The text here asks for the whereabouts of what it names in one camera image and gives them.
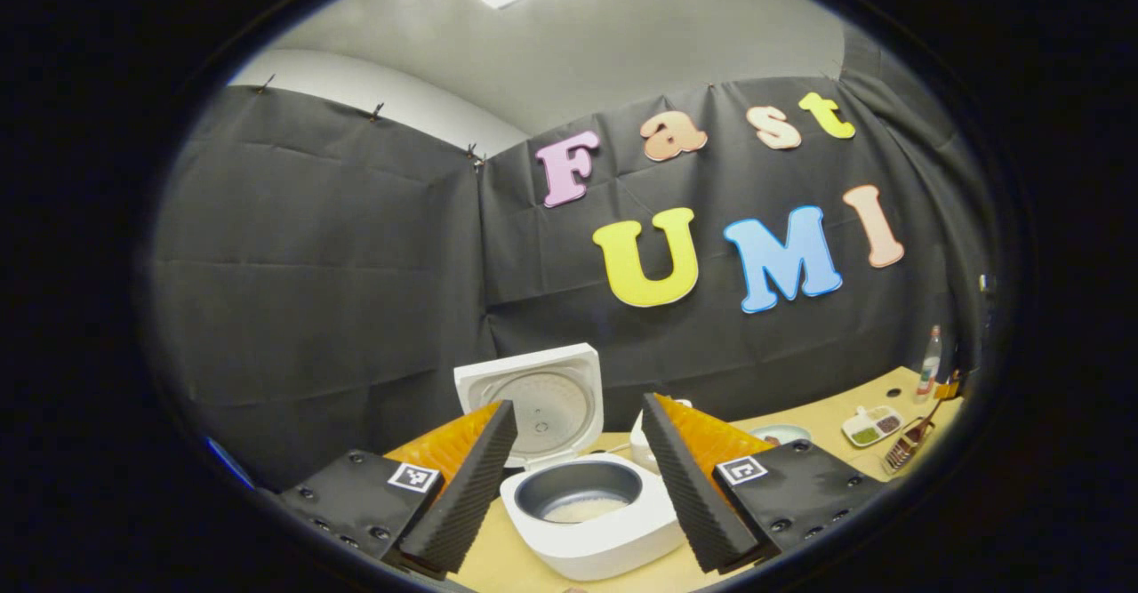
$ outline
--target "ceiling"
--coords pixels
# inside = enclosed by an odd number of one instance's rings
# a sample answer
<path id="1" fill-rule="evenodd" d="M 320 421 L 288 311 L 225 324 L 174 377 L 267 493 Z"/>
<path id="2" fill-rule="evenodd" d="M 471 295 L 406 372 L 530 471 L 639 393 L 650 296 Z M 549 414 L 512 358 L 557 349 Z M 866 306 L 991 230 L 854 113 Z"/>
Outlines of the ceiling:
<path id="1" fill-rule="evenodd" d="M 270 49 L 366 59 L 537 134 L 703 83 L 836 77 L 843 42 L 808 0 L 338 0 Z"/>

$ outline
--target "black curtain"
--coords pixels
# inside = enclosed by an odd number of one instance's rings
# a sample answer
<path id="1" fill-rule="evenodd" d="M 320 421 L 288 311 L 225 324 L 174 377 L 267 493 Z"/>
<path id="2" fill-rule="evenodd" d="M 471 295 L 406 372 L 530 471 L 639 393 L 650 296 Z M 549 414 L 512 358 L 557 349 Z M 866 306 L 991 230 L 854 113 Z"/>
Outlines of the black curtain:
<path id="1" fill-rule="evenodd" d="M 798 102 L 833 99 L 856 127 L 830 137 Z M 745 120 L 773 106 L 801 132 L 767 148 Z M 685 112 L 709 140 L 655 163 L 640 126 Z M 538 148 L 601 139 L 582 199 L 545 208 Z M 874 184 L 896 264 L 874 269 L 842 195 Z M 840 79 L 743 80 L 577 120 L 493 156 L 289 91 L 226 88 L 175 164 L 159 213 L 154 289 L 184 405 L 255 479 L 284 488 L 348 447 L 384 452 L 461 413 L 455 365 L 576 343 L 600 352 L 605 429 L 640 396 L 693 400 L 733 420 L 917 368 L 929 330 L 974 351 L 990 213 L 980 165 L 913 75 L 857 31 Z M 723 230 L 759 220 L 783 240 L 817 205 L 840 289 L 747 314 Z M 593 232 L 638 221 L 650 278 L 671 270 L 654 213 L 687 207 L 699 281 L 636 308 L 609 288 Z M 971 363 L 966 357 L 962 365 Z"/>

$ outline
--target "green food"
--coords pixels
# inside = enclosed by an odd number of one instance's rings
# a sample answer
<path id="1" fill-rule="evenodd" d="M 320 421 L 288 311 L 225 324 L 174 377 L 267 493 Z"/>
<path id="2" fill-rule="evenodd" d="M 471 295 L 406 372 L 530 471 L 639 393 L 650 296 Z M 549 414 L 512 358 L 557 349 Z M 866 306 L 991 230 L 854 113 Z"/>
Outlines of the green food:
<path id="1" fill-rule="evenodd" d="M 877 435 L 877 431 L 874 429 L 861 429 L 850 437 L 852 437 L 853 442 L 858 444 L 867 444 L 873 442 L 874 439 L 877 439 L 881 436 Z"/>

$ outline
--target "plastic bottle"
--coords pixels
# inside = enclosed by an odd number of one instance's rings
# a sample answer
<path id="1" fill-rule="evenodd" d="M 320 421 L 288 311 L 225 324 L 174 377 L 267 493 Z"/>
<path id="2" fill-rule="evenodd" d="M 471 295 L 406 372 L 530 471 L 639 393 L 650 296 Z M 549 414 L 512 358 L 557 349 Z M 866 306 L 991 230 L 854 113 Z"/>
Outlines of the plastic bottle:
<path id="1" fill-rule="evenodd" d="M 932 337 L 925 348 L 925 359 L 921 365 L 921 381 L 917 382 L 917 402 L 924 402 L 932 393 L 932 384 L 937 381 L 937 371 L 940 370 L 940 324 L 932 327 Z"/>

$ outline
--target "wooden table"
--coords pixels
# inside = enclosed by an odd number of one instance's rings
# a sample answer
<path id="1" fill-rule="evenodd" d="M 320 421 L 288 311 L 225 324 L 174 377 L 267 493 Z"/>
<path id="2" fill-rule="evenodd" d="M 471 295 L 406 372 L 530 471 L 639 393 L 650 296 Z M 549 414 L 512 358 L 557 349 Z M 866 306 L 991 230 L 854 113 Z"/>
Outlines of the wooden table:
<path id="1" fill-rule="evenodd" d="M 897 476 L 891 477 L 885 473 L 882 459 L 897 440 L 897 434 L 872 446 L 858 448 L 842 435 L 841 425 L 856 414 L 858 406 L 865 406 L 866 410 L 869 410 L 888 404 L 901 414 L 904 425 L 909 423 L 918 415 L 927 415 L 933 407 L 934 400 L 930 398 L 923 404 L 915 403 L 913 396 L 917 380 L 918 377 L 914 371 L 897 369 L 846 393 L 818 400 L 811 404 L 732 423 L 743 430 L 752 430 L 767 425 L 802 427 L 810 431 L 814 444 L 848 462 L 863 473 L 887 481 L 904 476 L 920 463 L 922 458 L 926 458 L 927 447 L 937 443 L 939 435 L 931 436 L 924 452 L 914 458 Z M 900 395 L 888 397 L 888 392 L 894 388 L 900 389 Z M 941 405 L 933 418 L 939 431 L 943 431 L 947 423 L 951 422 L 962 403 L 963 398 L 956 398 L 948 400 Z M 611 450 L 627 443 L 628 434 L 605 433 L 601 434 L 596 444 L 585 452 Z M 618 454 L 630 458 L 628 448 L 619 451 Z M 637 593 L 642 591 L 645 593 L 686 593 L 740 573 L 743 573 L 743 569 L 727 575 L 718 575 L 715 571 L 704 574 L 696 565 L 691 547 L 684 543 L 654 562 L 643 565 L 642 568 L 621 576 L 585 583 L 566 579 L 526 546 L 521 536 L 513 528 L 513 524 L 502 505 L 502 500 L 498 499 L 490 504 L 462 569 L 451 578 L 463 586 L 486 593 L 562 593 L 572 587 L 584 588 L 588 593 Z"/>

